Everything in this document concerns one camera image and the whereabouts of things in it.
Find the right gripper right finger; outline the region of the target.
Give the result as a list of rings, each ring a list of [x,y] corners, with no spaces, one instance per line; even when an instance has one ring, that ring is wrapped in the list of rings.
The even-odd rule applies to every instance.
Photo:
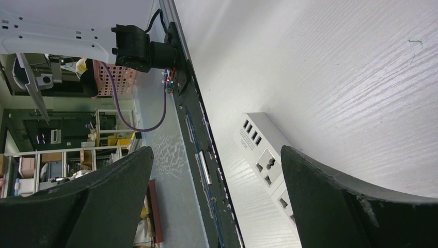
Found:
[[[331,168],[290,147],[281,165],[302,247],[437,247],[437,199]]]

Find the white power strip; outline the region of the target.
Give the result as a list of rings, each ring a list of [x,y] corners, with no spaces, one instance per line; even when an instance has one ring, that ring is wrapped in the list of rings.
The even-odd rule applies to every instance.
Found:
[[[290,145],[264,112],[243,113],[233,138],[290,229],[297,231],[281,166],[281,148]]]

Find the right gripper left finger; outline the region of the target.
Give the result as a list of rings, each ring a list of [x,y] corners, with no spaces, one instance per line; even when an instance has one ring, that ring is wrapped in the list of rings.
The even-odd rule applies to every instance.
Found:
[[[132,247],[153,160],[141,147],[77,179],[1,199],[1,247]]]

